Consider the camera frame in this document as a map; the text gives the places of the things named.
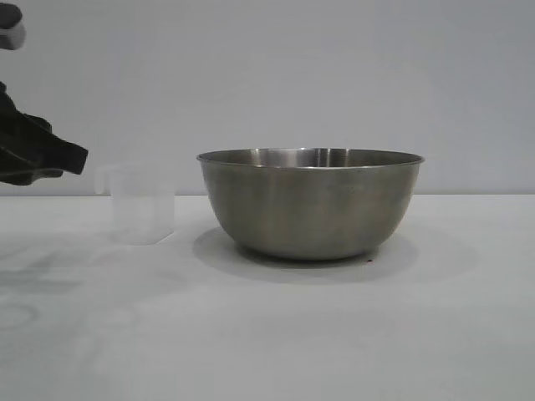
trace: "metal bowl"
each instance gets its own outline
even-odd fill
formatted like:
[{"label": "metal bowl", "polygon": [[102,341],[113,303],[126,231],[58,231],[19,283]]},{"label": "metal bowl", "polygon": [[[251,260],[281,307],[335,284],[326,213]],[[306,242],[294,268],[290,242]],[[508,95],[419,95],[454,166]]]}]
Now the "metal bowl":
[{"label": "metal bowl", "polygon": [[222,150],[197,159],[216,217],[235,242],[301,260],[356,256],[384,242],[424,160],[353,149]]}]

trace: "bowl rim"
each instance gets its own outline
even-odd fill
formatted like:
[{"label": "bowl rim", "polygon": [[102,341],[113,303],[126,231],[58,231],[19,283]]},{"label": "bowl rim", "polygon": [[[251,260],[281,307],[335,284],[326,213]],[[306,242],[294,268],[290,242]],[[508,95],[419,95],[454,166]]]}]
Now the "bowl rim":
[{"label": "bowl rim", "polygon": [[[377,153],[391,153],[397,155],[413,156],[416,160],[406,161],[403,163],[394,163],[390,165],[349,165],[349,166],[340,166],[340,167],[325,167],[325,166],[298,166],[298,167],[288,167],[282,165],[247,165],[243,163],[232,163],[228,161],[219,161],[208,159],[209,155],[214,155],[221,152],[238,152],[244,150],[357,150],[363,152],[377,152]],[[417,155],[415,153],[399,152],[395,150],[377,150],[377,149],[356,149],[356,148],[243,148],[243,149],[227,149],[227,150],[213,150],[210,152],[204,152],[196,157],[201,163],[214,164],[214,165],[229,165],[236,167],[244,168],[253,168],[253,169],[277,169],[277,170],[367,170],[367,169],[384,169],[389,167],[401,167],[405,165],[419,165],[425,161],[423,156]]]}]

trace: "white table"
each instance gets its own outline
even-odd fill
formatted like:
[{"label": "white table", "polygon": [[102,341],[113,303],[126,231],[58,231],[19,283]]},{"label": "white table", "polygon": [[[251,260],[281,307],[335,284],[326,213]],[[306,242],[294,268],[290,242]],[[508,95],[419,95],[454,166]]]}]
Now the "white table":
[{"label": "white table", "polygon": [[121,246],[108,198],[0,199],[0,400],[535,398],[535,196],[418,195],[380,252],[239,252],[205,197]]}]

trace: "clear plastic measuring cup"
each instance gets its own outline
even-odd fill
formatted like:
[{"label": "clear plastic measuring cup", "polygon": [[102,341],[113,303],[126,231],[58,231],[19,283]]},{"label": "clear plastic measuring cup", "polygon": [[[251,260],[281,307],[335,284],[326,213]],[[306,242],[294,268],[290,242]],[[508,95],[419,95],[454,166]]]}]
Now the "clear plastic measuring cup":
[{"label": "clear plastic measuring cup", "polygon": [[159,162],[106,165],[96,171],[95,189],[110,188],[116,241],[155,244],[174,231],[175,183],[172,168]]}]

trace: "white wall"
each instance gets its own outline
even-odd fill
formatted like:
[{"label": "white wall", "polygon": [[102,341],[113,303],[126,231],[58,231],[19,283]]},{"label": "white wall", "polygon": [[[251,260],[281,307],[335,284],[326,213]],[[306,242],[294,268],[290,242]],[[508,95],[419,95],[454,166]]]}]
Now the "white wall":
[{"label": "white wall", "polygon": [[20,0],[0,53],[18,107],[86,146],[82,177],[3,194],[90,194],[97,165],[269,146],[424,155],[419,192],[535,192],[533,0]]}]

